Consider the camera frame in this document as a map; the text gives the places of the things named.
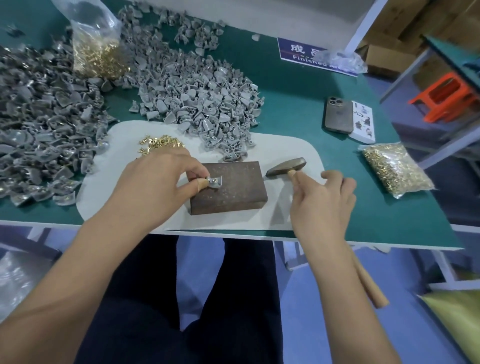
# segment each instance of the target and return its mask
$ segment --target green table surface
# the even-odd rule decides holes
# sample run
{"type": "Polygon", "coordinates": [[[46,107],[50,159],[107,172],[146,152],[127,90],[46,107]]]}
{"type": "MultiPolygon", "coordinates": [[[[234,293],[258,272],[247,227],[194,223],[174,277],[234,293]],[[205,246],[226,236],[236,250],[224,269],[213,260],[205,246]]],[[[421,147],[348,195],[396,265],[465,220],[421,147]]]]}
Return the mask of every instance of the green table surface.
{"type": "MultiPolygon", "coordinates": [[[[106,1],[115,12],[124,3],[106,1]]],[[[66,19],[49,0],[3,1],[0,5],[0,26],[15,22],[26,33],[19,39],[0,35],[0,43],[13,46],[19,42],[35,47],[51,44],[50,34],[61,35],[66,19]]],[[[164,38],[173,40],[175,30],[162,30],[164,38]]],[[[382,111],[378,97],[358,78],[282,61],[277,41],[227,27],[220,37],[220,46],[212,55],[226,59],[258,84],[265,96],[265,105],[258,118],[257,133],[288,135],[311,143],[318,151],[325,169],[339,169],[358,182],[357,205],[347,231],[347,240],[388,243],[398,246],[461,248],[450,224],[430,192],[407,194],[399,200],[385,192],[363,157],[358,142],[322,129],[325,99],[337,96],[355,100],[373,108],[378,143],[399,141],[399,137],[382,111]]],[[[182,46],[186,51],[193,45],[182,46]]],[[[117,89],[106,95],[109,112],[121,121],[141,118],[128,108],[132,99],[139,99],[136,90],[117,89]]],[[[52,201],[15,208],[8,198],[0,200],[0,220],[41,224],[81,225],[83,220],[75,206],[59,207],[52,201]]],[[[208,231],[213,233],[293,238],[292,231],[208,231]]]]}
{"type": "Polygon", "coordinates": [[[473,87],[473,89],[480,94],[480,77],[471,68],[464,66],[465,62],[477,59],[478,54],[474,54],[432,36],[424,36],[423,39],[470,87],[473,87]]]}

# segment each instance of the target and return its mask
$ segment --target dark pants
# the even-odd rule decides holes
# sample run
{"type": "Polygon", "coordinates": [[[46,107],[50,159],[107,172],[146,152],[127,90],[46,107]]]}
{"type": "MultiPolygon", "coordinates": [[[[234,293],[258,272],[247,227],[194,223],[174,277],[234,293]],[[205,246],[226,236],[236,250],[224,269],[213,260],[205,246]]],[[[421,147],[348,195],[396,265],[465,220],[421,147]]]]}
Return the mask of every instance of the dark pants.
{"type": "Polygon", "coordinates": [[[125,258],[75,363],[282,363],[272,243],[225,239],[200,319],[180,332],[177,239],[148,235],[125,258]]]}

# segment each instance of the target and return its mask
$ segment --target hammer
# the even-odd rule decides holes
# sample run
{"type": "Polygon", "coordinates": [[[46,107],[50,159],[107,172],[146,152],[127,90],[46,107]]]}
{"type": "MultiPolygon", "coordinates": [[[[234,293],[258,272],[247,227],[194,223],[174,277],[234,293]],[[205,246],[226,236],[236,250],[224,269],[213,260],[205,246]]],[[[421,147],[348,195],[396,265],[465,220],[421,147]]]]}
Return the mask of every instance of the hammer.
{"type": "MultiPolygon", "coordinates": [[[[293,175],[295,174],[294,171],[300,170],[307,164],[305,158],[295,158],[291,160],[287,160],[283,163],[278,164],[277,166],[269,169],[265,174],[266,177],[273,177],[279,174],[288,174],[290,179],[292,179],[293,175]]],[[[383,308],[390,304],[388,299],[385,297],[384,293],[375,283],[373,278],[367,272],[367,270],[363,267],[362,263],[359,261],[353,250],[351,250],[353,264],[355,266],[355,270],[357,271],[357,275],[360,279],[360,282],[363,286],[363,289],[367,293],[367,296],[370,298],[370,301],[373,303],[375,308],[383,308]]]]}

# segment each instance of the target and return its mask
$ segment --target instruction card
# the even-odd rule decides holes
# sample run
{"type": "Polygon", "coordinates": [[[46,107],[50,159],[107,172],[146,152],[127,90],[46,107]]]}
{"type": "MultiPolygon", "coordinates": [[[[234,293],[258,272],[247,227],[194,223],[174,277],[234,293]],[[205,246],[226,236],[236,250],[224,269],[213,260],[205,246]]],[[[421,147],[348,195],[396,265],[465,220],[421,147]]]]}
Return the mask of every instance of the instruction card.
{"type": "Polygon", "coordinates": [[[365,144],[375,143],[372,108],[356,101],[353,103],[353,131],[349,136],[365,144]]]}
{"type": "Polygon", "coordinates": [[[299,63],[305,66],[321,68],[327,71],[333,71],[343,73],[348,76],[358,77],[357,73],[342,71],[337,67],[328,66],[326,64],[316,62],[312,59],[317,52],[321,50],[326,50],[325,48],[315,47],[300,42],[294,42],[293,40],[288,40],[284,38],[277,38],[277,42],[278,50],[280,51],[280,58],[284,61],[299,63]]]}

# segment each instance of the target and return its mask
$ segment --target metal hammer head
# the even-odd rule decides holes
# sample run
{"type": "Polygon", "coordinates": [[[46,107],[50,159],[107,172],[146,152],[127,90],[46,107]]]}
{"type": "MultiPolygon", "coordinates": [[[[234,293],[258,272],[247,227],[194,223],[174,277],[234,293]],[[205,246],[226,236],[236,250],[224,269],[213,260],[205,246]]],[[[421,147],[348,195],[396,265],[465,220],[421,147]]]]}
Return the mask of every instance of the metal hammer head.
{"type": "Polygon", "coordinates": [[[272,177],[278,174],[286,174],[289,170],[300,170],[305,167],[305,164],[307,164],[305,158],[287,160],[286,162],[280,163],[279,165],[269,169],[265,176],[272,177]]]}

